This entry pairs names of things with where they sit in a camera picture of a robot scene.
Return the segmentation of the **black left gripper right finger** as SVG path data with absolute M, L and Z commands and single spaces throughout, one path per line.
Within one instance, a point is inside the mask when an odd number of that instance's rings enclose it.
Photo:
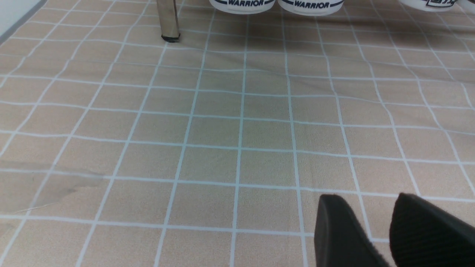
M 411 193 L 400 193 L 390 223 L 398 267 L 473 267 L 475 228 Z

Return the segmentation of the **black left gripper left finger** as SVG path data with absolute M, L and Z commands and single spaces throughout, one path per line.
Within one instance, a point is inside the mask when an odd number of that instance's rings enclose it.
M 319 197 L 314 230 L 318 267 L 388 267 L 368 239 L 351 206 L 339 195 Z

